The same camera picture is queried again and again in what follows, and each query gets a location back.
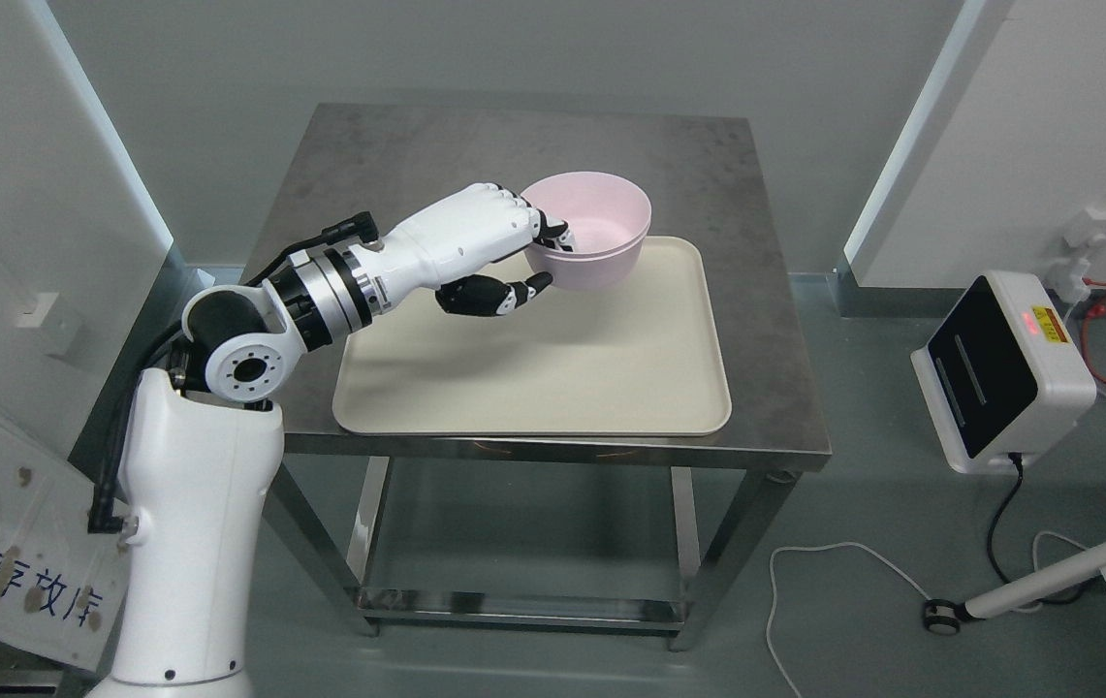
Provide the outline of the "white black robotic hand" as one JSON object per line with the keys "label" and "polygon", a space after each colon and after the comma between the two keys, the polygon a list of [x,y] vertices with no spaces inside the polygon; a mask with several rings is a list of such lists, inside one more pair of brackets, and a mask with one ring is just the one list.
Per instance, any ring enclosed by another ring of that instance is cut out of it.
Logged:
{"label": "white black robotic hand", "polygon": [[385,312],[416,288],[434,290],[448,314],[507,315],[534,300],[553,277],[538,272],[504,282],[479,270],[517,256],[531,244],[575,251],[567,222],[495,184],[472,184],[407,217],[387,235],[379,251],[353,253],[380,292]]}

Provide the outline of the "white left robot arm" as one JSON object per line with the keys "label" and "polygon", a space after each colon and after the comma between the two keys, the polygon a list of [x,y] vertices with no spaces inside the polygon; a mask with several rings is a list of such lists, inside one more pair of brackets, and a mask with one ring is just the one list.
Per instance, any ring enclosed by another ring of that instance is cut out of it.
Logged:
{"label": "white left robot arm", "polygon": [[278,531],[362,633],[363,582],[283,467],[270,402],[307,352],[369,326],[429,279],[415,256],[359,235],[283,250],[242,287],[194,296],[140,353],[117,406],[90,533],[131,549],[112,667],[93,697],[251,697],[248,591],[268,494]]}

